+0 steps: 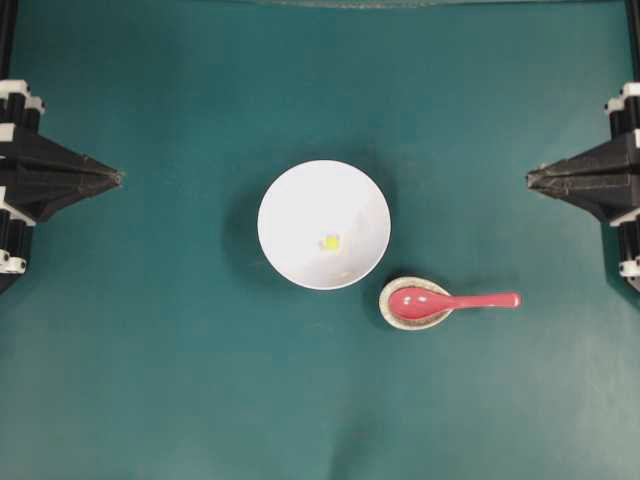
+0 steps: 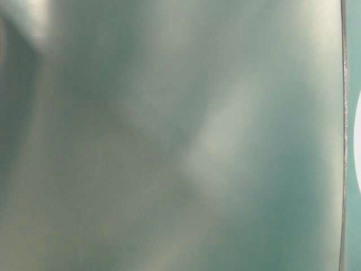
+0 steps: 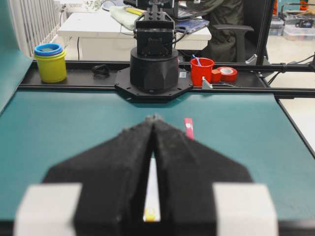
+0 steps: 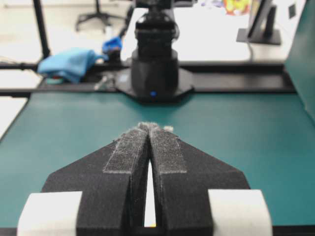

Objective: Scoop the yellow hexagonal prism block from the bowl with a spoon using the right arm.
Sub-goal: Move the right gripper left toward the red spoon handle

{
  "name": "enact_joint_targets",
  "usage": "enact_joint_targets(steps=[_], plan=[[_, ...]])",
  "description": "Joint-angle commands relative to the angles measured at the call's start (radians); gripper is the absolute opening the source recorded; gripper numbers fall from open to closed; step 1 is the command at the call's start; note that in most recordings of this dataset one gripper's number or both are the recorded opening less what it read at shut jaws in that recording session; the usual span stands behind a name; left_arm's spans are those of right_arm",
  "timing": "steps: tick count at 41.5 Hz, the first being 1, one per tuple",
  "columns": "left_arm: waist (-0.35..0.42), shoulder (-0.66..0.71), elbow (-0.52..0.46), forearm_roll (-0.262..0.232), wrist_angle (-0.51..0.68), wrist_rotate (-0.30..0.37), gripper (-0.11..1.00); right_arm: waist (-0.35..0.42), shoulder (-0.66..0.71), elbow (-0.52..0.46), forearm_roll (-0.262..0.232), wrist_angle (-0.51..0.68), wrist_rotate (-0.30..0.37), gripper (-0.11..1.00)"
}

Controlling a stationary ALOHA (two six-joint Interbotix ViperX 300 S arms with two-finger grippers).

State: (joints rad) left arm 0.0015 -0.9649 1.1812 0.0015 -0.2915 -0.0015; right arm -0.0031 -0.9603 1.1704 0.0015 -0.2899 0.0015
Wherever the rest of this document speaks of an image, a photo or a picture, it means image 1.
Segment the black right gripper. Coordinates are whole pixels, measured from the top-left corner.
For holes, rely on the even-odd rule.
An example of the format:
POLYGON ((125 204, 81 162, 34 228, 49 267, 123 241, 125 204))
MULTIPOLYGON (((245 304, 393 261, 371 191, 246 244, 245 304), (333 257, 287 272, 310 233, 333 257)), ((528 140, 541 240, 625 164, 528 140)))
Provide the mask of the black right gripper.
POLYGON ((626 83, 606 106, 612 139, 527 173, 527 187, 614 227, 618 273, 639 291, 639 83, 626 83), (628 177, 574 177, 624 173, 628 177))

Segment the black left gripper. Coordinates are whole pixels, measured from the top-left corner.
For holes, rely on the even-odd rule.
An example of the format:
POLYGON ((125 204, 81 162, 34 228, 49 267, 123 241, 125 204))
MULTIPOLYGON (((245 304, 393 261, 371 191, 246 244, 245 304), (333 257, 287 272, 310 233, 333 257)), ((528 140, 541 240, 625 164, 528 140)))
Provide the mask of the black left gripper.
POLYGON ((1 82, 1 291, 23 275, 30 262, 33 229, 56 212, 115 189, 122 173, 90 156, 71 151, 39 135, 45 108, 24 80, 1 82), (49 170, 86 173, 72 186, 34 186, 27 176, 32 165, 49 170))

